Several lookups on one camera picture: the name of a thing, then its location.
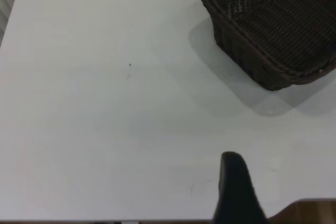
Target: white table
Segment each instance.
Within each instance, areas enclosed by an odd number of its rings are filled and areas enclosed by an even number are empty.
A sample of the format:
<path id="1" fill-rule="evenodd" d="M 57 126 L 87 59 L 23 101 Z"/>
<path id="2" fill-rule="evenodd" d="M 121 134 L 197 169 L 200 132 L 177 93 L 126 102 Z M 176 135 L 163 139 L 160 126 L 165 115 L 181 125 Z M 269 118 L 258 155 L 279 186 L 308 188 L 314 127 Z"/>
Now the white table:
<path id="1" fill-rule="evenodd" d="M 335 197 L 336 71 L 268 92 L 212 32 L 200 0 L 16 0 L 0 219 L 210 219 L 224 151 L 268 216 Z"/>

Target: black object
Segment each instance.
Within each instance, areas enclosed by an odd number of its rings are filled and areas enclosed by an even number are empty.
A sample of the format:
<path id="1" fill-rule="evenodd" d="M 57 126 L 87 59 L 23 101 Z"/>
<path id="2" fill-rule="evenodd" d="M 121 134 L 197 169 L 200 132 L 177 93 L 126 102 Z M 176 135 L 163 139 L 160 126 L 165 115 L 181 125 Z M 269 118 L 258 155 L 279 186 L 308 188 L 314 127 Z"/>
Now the black object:
<path id="1" fill-rule="evenodd" d="M 336 0 L 202 0 L 218 46 L 276 91 L 336 68 Z"/>
<path id="2" fill-rule="evenodd" d="M 219 201 L 213 224 L 269 224 L 261 209 L 242 156 L 222 154 L 219 176 Z"/>

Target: dark brown wicker basket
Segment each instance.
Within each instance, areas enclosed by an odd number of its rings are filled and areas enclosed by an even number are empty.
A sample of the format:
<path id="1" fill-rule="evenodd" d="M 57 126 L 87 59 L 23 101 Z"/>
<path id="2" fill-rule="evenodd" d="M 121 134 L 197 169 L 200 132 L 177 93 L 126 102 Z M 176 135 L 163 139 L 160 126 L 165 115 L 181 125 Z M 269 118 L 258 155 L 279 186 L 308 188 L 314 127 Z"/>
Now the dark brown wicker basket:
<path id="1" fill-rule="evenodd" d="M 275 91 L 336 67 L 336 0 L 202 0 L 217 44 Z"/>

